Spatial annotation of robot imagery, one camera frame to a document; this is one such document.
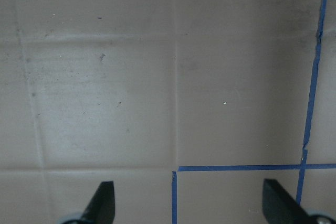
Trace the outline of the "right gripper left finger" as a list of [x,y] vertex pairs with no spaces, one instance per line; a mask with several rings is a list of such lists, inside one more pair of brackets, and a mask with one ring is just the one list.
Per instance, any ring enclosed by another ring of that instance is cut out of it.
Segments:
[[115,219],[114,182],[101,182],[85,210],[79,217],[66,218],[60,223],[111,224]]

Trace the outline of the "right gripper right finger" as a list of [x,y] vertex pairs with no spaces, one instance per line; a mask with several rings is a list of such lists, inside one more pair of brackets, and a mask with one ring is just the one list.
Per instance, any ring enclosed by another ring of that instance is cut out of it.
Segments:
[[335,223],[331,217],[309,214],[275,179],[264,179],[262,212],[268,224]]

